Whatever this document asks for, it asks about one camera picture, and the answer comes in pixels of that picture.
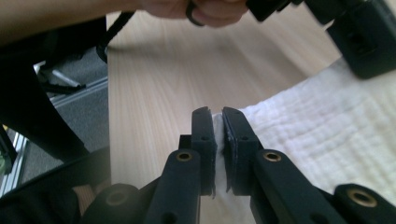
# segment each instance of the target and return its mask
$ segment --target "wooden table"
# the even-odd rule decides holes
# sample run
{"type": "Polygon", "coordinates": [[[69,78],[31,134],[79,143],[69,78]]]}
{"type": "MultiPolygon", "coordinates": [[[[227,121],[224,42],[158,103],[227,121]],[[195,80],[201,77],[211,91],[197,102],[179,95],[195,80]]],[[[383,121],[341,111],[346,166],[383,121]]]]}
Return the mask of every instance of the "wooden table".
{"type": "MultiPolygon", "coordinates": [[[[287,7],[265,23],[248,13],[222,29],[136,13],[108,53],[113,183],[141,188],[161,175],[179,136],[191,133],[194,109],[255,105],[337,58],[304,6],[287,7]]],[[[207,203],[201,223],[216,223],[219,215],[206,216],[207,203]]]]}

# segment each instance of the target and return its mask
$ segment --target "white cloth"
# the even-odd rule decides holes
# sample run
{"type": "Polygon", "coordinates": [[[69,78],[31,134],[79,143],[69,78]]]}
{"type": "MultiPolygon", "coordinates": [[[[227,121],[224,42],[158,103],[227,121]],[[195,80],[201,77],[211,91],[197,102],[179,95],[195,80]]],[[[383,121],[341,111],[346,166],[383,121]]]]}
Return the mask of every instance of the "white cloth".
{"type": "MultiPolygon", "coordinates": [[[[241,109],[265,148],[284,152],[316,187],[355,183],[396,204],[396,71],[356,78],[343,60],[278,95],[241,109]]],[[[248,198],[225,193],[221,115],[218,223],[254,223],[248,198]]]]}

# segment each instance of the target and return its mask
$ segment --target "finger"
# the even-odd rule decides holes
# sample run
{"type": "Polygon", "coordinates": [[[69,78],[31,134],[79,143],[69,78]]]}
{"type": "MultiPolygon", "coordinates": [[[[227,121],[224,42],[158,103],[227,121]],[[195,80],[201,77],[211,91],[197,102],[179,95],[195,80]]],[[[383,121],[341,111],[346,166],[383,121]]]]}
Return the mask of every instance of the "finger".
{"type": "Polygon", "coordinates": [[[215,28],[236,23],[236,22],[240,21],[241,17],[242,17],[242,15],[239,15],[239,16],[233,16],[233,17],[229,17],[229,18],[214,18],[214,17],[207,16],[199,8],[196,8],[192,12],[192,16],[194,17],[194,19],[196,21],[200,22],[201,24],[204,24],[204,25],[207,25],[210,27],[215,27],[215,28]]]}
{"type": "Polygon", "coordinates": [[[195,5],[207,16],[220,19],[239,17],[248,11],[246,1],[198,0],[195,5]]]}

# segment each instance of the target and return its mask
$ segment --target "human hand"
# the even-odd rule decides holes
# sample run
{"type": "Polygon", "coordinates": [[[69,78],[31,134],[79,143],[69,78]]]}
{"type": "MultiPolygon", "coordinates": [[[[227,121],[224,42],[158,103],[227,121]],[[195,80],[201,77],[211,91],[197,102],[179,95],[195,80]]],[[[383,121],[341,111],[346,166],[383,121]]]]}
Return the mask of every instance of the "human hand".
{"type": "MultiPolygon", "coordinates": [[[[140,6],[153,16],[186,18],[188,0],[140,0],[140,6]]],[[[210,27],[222,27],[238,22],[248,11],[246,0],[194,0],[192,17],[210,27]]]]}

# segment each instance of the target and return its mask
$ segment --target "mounting hole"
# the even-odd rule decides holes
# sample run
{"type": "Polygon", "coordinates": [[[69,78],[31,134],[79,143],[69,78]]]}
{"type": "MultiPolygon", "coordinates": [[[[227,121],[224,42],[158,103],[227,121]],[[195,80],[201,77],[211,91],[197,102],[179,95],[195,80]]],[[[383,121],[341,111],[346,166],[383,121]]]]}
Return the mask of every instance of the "mounting hole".
{"type": "Polygon", "coordinates": [[[275,152],[266,152],[264,153],[264,158],[268,161],[280,161],[282,160],[282,157],[275,153],[275,152]]]}
{"type": "Polygon", "coordinates": [[[108,194],[106,203],[110,206],[118,206],[128,199],[128,193],[125,190],[117,189],[108,194]]]}
{"type": "Polygon", "coordinates": [[[315,223],[318,223],[318,224],[328,224],[329,223],[329,220],[325,216],[323,216],[322,214],[319,214],[319,213],[311,214],[310,218],[312,221],[314,221],[315,223]]]}
{"type": "Polygon", "coordinates": [[[361,189],[348,189],[346,191],[347,196],[354,203],[357,203],[364,207],[376,207],[377,201],[376,199],[368,194],[366,191],[361,189]]]}
{"type": "Polygon", "coordinates": [[[161,217],[163,224],[174,224],[177,222],[177,215],[175,213],[164,213],[161,217]]]}
{"type": "Polygon", "coordinates": [[[178,161],[189,161],[192,159],[192,155],[190,152],[180,152],[177,154],[178,161]]]}

